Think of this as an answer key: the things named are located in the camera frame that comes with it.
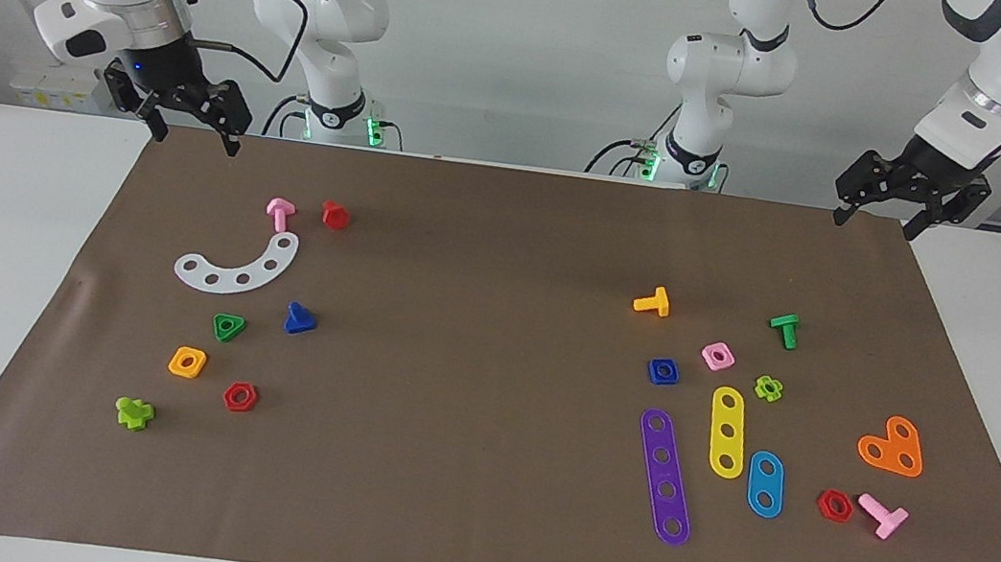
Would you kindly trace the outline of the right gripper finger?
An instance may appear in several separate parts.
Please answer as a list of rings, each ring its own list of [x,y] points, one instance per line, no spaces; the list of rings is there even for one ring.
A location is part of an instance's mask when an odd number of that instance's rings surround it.
[[[205,83],[194,96],[191,116],[216,131],[227,156],[235,157],[250,129],[252,112],[236,82]]]
[[[111,61],[105,67],[104,80],[113,105],[122,113],[142,121],[151,133],[153,142],[164,141],[167,138],[168,126],[158,109],[158,98],[154,91],[140,95],[120,60]]]

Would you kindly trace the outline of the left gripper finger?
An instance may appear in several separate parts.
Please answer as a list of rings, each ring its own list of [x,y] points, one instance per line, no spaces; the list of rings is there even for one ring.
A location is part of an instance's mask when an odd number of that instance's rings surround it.
[[[937,184],[929,184],[920,211],[902,227],[905,241],[913,242],[922,232],[937,224],[959,225],[979,208],[990,192],[989,182],[980,177],[970,180],[953,194],[944,193]]]
[[[879,152],[863,152],[836,178],[840,204],[833,211],[835,226],[842,227],[859,208],[870,203],[899,197],[907,172],[908,164],[901,157],[887,160]]]

